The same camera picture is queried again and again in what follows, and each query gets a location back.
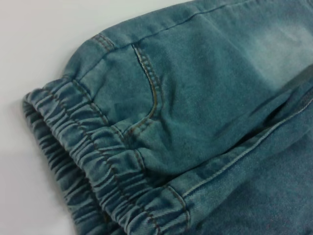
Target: faded denim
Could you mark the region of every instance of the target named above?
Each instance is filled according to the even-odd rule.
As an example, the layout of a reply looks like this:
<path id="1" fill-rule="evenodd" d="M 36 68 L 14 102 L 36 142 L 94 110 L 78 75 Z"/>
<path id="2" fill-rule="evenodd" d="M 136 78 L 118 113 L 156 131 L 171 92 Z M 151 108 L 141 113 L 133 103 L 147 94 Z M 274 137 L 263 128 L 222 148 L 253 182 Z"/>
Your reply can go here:
<path id="1" fill-rule="evenodd" d="M 313 0 L 196 0 L 86 41 L 23 111 L 80 235 L 313 234 Z"/>

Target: white background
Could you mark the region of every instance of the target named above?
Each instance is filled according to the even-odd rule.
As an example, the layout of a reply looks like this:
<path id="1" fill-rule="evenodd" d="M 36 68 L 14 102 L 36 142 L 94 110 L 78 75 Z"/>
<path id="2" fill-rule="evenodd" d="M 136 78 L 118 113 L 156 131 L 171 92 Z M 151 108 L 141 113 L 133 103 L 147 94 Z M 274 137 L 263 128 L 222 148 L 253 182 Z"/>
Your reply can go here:
<path id="1" fill-rule="evenodd" d="M 21 112 L 27 93 L 61 76 L 103 29 L 186 0 L 0 0 L 0 235 L 75 230 Z"/>

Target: washed denim fabric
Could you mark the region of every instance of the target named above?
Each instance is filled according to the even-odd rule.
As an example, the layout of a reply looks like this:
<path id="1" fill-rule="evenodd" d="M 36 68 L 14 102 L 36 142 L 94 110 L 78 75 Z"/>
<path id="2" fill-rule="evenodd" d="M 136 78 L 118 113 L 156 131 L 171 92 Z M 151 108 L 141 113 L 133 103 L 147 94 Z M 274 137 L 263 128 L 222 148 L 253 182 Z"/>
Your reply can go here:
<path id="1" fill-rule="evenodd" d="M 104 30 L 23 111 L 80 235 L 313 234 L 313 1 Z"/>

